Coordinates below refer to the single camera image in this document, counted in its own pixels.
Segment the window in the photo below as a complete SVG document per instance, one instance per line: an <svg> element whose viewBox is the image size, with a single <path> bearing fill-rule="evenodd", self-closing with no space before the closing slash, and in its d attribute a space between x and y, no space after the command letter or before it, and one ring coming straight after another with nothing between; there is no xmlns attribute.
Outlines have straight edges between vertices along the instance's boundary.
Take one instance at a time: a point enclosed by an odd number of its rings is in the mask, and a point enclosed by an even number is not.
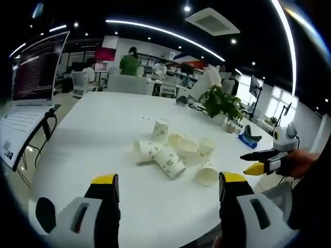
<svg viewBox="0 0 331 248"><path fill-rule="evenodd" d="M265 115L269 118L271 117L279 118L283 110L283 107L288 106L290 103L292 103L292 105L286 116L284 116L284 111L283 111L280 122L280 126L282 127L286 127L294 119L295 110L298 105L298 98L292 96L289 92L281 88L274 87L272 92L272 97L270 99Z"/></svg>
<svg viewBox="0 0 331 248"><path fill-rule="evenodd" d="M245 105L250 105L256 101L256 98L249 92L251 77L248 75L242 75L237 78L239 82L237 97L241 99ZM263 85L263 81L258 79L260 85Z"/></svg>

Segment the ceiling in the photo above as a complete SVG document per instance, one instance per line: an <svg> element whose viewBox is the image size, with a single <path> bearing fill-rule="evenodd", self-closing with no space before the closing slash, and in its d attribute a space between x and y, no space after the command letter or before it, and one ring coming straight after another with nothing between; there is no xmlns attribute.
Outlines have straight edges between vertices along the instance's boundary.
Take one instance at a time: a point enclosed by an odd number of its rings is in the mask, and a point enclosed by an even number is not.
<svg viewBox="0 0 331 248"><path fill-rule="evenodd" d="M302 1L301 7L308 13L321 31L327 44L331 44L331 35L327 27L327 7L316 7L314 1ZM95 1L82 5L61 1L45 3L43 14L32 19L37 1L20 3L15 9L15 19L11 28L6 29L6 57L19 45L29 39L47 34L52 27L67 24L71 30L69 39L101 39L104 35L118 35L123 38L148 41L181 51L196 58L204 56L207 63L218 65L221 61L202 49L176 37L141 27L120 24L106 24L105 19L117 19L144 23L160 27L187 37L216 52L226 60L227 65L235 66L242 73L266 77L265 83L278 85L291 92L292 66L290 50L281 21L271 1ZM205 31L185 21L188 16L183 8L191 7L190 14L211 7L226 17L240 31L240 34L213 37ZM331 73L314 44L308 39L303 29L288 16L292 29L297 56L296 95L313 110L319 107L320 113L328 112L324 99L331 99ZM235 38L237 44L231 44Z"/></svg>

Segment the laptop screen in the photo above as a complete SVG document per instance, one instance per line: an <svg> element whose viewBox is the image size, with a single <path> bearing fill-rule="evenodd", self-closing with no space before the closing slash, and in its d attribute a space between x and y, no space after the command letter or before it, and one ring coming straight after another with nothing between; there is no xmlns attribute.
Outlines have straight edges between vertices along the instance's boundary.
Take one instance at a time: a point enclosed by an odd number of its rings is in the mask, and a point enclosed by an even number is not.
<svg viewBox="0 0 331 248"><path fill-rule="evenodd" d="M52 99L56 67L69 32L42 39L22 51L12 100Z"/></svg>

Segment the paper cup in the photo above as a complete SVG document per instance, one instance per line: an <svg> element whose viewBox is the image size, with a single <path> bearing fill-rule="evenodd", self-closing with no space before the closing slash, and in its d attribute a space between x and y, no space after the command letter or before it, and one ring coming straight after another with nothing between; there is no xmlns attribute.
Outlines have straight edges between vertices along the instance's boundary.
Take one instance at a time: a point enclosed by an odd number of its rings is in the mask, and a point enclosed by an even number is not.
<svg viewBox="0 0 331 248"><path fill-rule="evenodd" d="M186 170L180 157L170 147L164 147L159 151L155 156L155 161L171 179L177 178Z"/></svg>
<svg viewBox="0 0 331 248"><path fill-rule="evenodd" d="M211 186L218 180L218 171L206 160L198 169L194 180L202 186Z"/></svg>
<svg viewBox="0 0 331 248"><path fill-rule="evenodd" d="M168 137L168 145L173 149L177 149L178 140L181 138L185 138L186 136L183 134L172 133Z"/></svg>
<svg viewBox="0 0 331 248"><path fill-rule="evenodd" d="M139 164L153 161L155 155L162 149L162 145L152 141L135 141L133 149L136 162Z"/></svg>
<svg viewBox="0 0 331 248"><path fill-rule="evenodd" d="M163 142L168 133L168 122L164 119L158 119L155 122L152 133L152 140L156 142Z"/></svg>
<svg viewBox="0 0 331 248"><path fill-rule="evenodd" d="M177 154L185 165L193 164L197 161L198 145L188 138L180 138L177 141Z"/></svg>
<svg viewBox="0 0 331 248"><path fill-rule="evenodd" d="M212 141L209 138L202 138L202 140L199 143L198 155L203 159L207 159L215 150L215 147L216 144L214 141Z"/></svg>

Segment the white round table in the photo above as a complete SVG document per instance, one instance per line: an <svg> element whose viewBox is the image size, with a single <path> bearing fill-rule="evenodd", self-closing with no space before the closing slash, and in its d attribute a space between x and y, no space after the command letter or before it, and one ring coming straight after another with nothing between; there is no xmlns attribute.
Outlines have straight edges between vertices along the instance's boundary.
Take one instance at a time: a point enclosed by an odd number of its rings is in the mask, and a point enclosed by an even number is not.
<svg viewBox="0 0 331 248"><path fill-rule="evenodd" d="M211 161L219 171L241 173L251 165L239 157L253 150L208 116L173 99L112 92L89 92L68 113L42 152L29 196L29 219L46 234L35 216L38 198L47 197L63 210L84 196L97 176L119 175L120 247L177 248L220 223L218 183L203 187L193 181L198 166L172 181L158 165L138 166L133 141L148 139L155 120L169 121L169 133L197 142L204 136L217 143ZM273 139L248 120L263 138L256 150L270 149ZM252 187L260 177L246 176Z"/></svg>

